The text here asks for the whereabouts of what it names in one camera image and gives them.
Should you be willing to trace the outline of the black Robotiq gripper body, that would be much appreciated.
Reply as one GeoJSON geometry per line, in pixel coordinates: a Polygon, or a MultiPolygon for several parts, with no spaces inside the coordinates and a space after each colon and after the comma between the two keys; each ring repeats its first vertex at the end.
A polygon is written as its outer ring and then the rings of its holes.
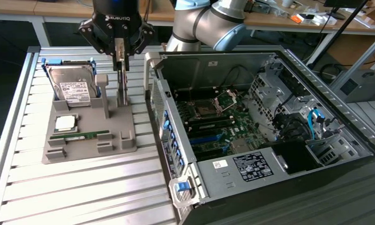
{"type": "Polygon", "coordinates": [[[124,39],[124,44],[133,43],[138,36],[142,20],[137,0],[94,0],[92,20],[96,24],[113,25],[114,39],[124,39]]]}

